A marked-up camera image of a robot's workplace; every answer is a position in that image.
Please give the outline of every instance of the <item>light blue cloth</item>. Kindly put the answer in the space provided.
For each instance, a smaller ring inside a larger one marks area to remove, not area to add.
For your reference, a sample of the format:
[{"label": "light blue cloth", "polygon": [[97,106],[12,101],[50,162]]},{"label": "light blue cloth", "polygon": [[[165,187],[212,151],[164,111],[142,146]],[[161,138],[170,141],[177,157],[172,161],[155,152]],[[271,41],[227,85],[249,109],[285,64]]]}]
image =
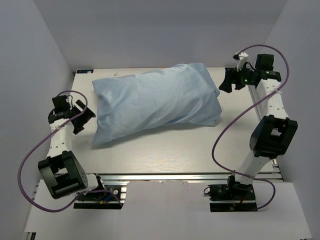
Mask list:
[{"label": "light blue cloth", "polygon": [[202,63],[92,83],[99,97],[93,145],[163,125],[215,126],[222,112],[220,91]]}]

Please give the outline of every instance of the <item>wall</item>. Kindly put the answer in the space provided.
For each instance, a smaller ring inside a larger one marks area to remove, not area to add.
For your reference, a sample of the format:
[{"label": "wall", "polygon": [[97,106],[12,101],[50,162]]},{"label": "wall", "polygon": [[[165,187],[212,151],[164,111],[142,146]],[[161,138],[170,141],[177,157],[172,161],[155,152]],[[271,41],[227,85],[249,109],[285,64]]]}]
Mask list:
[{"label": "wall", "polygon": [[[32,0],[1,1],[0,32],[0,238],[19,240],[30,204],[18,189],[18,167],[49,133],[51,97],[70,88],[72,72]],[[30,196],[47,152],[48,145],[41,147],[25,165]]]},{"label": "wall", "polygon": [[[266,44],[279,48],[290,65],[290,78],[283,88],[283,102],[298,131],[283,157],[278,158],[286,181],[293,182],[313,239],[320,240],[320,148],[319,148],[319,39],[320,2],[289,0]],[[274,69],[285,77],[282,60]]]},{"label": "wall", "polygon": [[236,51],[265,42],[285,2],[35,0],[73,71],[234,66]]}]

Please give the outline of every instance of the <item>gray wall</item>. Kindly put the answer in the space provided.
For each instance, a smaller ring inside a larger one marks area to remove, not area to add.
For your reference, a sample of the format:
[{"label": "gray wall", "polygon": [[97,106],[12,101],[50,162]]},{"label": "gray wall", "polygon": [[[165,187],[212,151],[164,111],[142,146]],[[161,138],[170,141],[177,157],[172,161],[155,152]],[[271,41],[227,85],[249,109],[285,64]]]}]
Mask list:
[{"label": "gray wall", "polygon": [[[30,204],[18,189],[18,167],[50,132],[51,97],[71,86],[72,72],[32,0],[1,1],[0,32],[0,239],[19,240]],[[41,147],[24,168],[30,196],[47,152]]]},{"label": "gray wall", "polygon": [[35,0],[72,70],[234,65],[287,0]]},{"label": "gray wall", "polygon": [[[282,97],[290,118],[298,121],[296,136],[278,163],[285,180],[293,182],[316,240],[320,240],[319,41],[319,0],[289,0],[266,40],[288,58],[291,74]],[[275,70],[285,77],[282,60],[275,60]]]}]

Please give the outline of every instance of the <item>blue wire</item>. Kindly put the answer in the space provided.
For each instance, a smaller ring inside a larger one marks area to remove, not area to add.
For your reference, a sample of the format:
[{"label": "blue wire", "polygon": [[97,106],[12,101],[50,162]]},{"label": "blue wire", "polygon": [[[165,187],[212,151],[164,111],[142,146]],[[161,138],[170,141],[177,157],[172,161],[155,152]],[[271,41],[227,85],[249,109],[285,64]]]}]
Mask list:
[{"label": "blue wire", "polygon": [[109,200],[110,198],[112,198],[113,196],[111,195],[111,196],[108,196],[108,197],[106,197],[105,199],[103,199],[102,201],[103,202],[106,202],[107,200]]}]

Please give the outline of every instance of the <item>purple cable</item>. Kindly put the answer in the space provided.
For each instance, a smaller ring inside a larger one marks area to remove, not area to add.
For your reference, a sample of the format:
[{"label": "purple cable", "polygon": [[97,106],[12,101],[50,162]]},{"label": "purple cable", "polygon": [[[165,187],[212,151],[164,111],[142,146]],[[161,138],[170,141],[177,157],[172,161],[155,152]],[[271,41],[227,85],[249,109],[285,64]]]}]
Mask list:
[{"label": "purple cable", "polygon": [[[244,110],[242,113],[240,113],[234,120],[232,120],[223,130],[222,132],[220,133],[220,135],[217,137],[217,139],[215,140],[215,143],[212,147],[212,152],[211,152],[211,155],[212,155],[212,159],[213,161],[215,162],[215,164],[217,164],[220,168],[224,169],[224,170],[227,170],[233,174],[238,174],[238,175],[241,175],[241,176],[244,176],[244,177],[247,177],[247,178],[250,178],[252,179],[252,177],[250,175],[247,175],[247,174],[244,174],[242,172],[238,172],[238,171],[235,171],[235,170],[232,170],[230,168],[227,168],[223,165],[221,165],[215,158],[215,150],[216,150],[216,147],[217,147],[217,144],[219,142],[219,140],[221,139],[221,137],[225,134],[225,132],[236,122],[238,121],[238,119],[240,119],[243,115],[245,115],[247,112],[249,112],[251,109],[255,108],[256,106],[258,106],[259,104],[261,104],[263,101],[267,100],[268,98],[270,98],[271,96],[273,96],[274,94],[277,93],[277,91],[279,91],[280,89],[282,89],[284,87],[284,85],[287,83],[288,79],[289,79],[289,75],[290,75],[290,69],[289,69],[289,64],[288,64],[288,61],[286,59],[286,57],[283,55],[282,52],[280,52],[278,49],[276,49],[275,47],[273,46],[269,46],[269,45],[265,45],[265,44],[255,44],[255,45],[251,45],[251,46],[248,46],[246,47],[245,49],[239,51],[239,53],[242,53],[248,49],[251,49],[251,48],[254,48],[254,47],[265,47],[265,48],[269,48],[269,49],[272,49],[274,51],[276,51],[278,54],[280,54],[280,56],[282,57],[282,59],[284,60],[284,63],[285,63],[285,67],[286,67],[286,77],[285,77],[285,80],[283,82],[283,84],[281,84],[276,90],[274,90],[273,92],[269,93],[267,96],[265,96],[264,98],[262,98],[261,100],[257,101],[255,104],[253,104],[252,106],[248,107],[246,110]],[[256,209],[252,209],[252,210],[259,210],[259,209],[263,209],[264,207],[268,206],[271,201],[274,199],[275,195],[276,195],[276,187],[275,185],[267,180],[267,179],[263,179],[263,178],[256,178],[254,177],[253,178],[254,180],[258,180],[258,181],[263,181],[263,182],[267,182],[269,184],[271,184],[272,188],[273,188],[273,194],[270,198],[270,200],[265,203],[264,205],[262,206],[259,206],[257,207]]]},{"label": "purple cable", "polygon": [[[75,90],[67,90],[67,91],[62,91],[58,94],[61,95],[63,93],[76,93],[76,94],[80,94],[84,100],[85,100],[85,107],[84,109],[82,110],[82,112],[80,112],[79,114],[73,116],[72,118],[68,119],[67,121],[65,121],[63,124],[60,125],[60,128],[64,127],[67,123],[73,121],[74,119],[76,119],[77,117],[81,116],[82,114],[84,114],[84,112],[87,110],[87,107],[88,107],[88,99],[86,98],[86,96],[79,92],[79,91],[75,91]],[[49,138],[51,138],[54,134],[56,134],[59,130],[58,129],[55,129],[54,131],[52,131],[51,133],[49,133],[48,136],[46,136],[43,140],[41,140],[36,146],[34,146],[34,148],[32,148],[28,153],[27,155],[23,158],[20,166],[19,166],[19,170],[18,170],[18,186],[19,186],[19,189],[22,193],[22,195],[24,196],[24,198],[29,202],[31,203],[33,206],[35,206],[36,208],[42,210],[42,211],[45,211],[45,212],[49,212],[49,213],[58,213],[58,212],[61,212],[65,209],[67,209],[68,207],[70,207],[78,198],[79,196],[81,196],[83,193],[80,193],[80,194],[77,194],[75,196],[75,198],[70,202],[68,203],[66,206],[62,207],[62,208],[59,208],[59,209],[49,209],[49,208],[46,208],[46,207],[43,207],[39,204],[37,204],[35,201],[33,201],[29,196],[28,194],[26,193],[24,187],[22,186],[22,181],[21,181],[21,172],[22,172],[22,168],[23,166],[25,165],[27,159],[30,157],[30,155],[37,149],[39,148],[45,141],[47,141]],[[109,191],[109,190],[96,190],[96,191],[90,191],[91,193],[100,193],[100,192],[108,192],[108,193],[111,193],[112,196],[117,200],[117,202],[122,206],[122,203],[120,202],[120,200],[117,198],[117,196]]]}]

